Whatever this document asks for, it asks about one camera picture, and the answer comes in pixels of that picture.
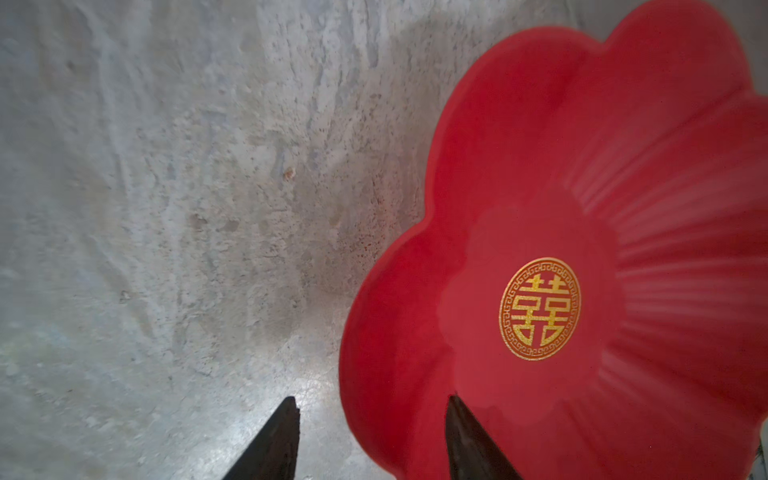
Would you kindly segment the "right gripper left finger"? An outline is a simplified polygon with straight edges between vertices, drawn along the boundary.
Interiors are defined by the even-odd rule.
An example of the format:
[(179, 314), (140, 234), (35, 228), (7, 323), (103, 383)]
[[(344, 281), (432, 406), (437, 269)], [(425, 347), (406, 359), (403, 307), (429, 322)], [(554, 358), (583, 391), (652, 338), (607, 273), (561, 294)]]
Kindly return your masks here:
[(286, 397), (223, 477), (224, 480), (293, 480), (300, 442), (300, 409)]

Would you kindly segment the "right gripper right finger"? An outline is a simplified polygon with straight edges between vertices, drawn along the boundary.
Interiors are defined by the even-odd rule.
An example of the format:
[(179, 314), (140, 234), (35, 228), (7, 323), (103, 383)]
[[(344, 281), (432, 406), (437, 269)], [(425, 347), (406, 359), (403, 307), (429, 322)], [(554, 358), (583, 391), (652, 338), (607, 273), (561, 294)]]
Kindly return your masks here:
[(522, 479), (458, 395), (448, 400), (445, 438), (451, 480)]

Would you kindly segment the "red flower-shaped plate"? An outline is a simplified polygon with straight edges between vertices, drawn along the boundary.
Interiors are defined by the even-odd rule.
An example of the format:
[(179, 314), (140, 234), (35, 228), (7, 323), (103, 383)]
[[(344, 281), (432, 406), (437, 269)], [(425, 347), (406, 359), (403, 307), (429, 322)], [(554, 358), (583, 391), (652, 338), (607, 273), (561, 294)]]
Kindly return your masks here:
[(458, 395), (526, 479), (743, 479), (767, 416), (767, 100), (702, 1), (514, 34), (437, 126), (425, 216), (348, 316), (340, 397), (445, 479)]

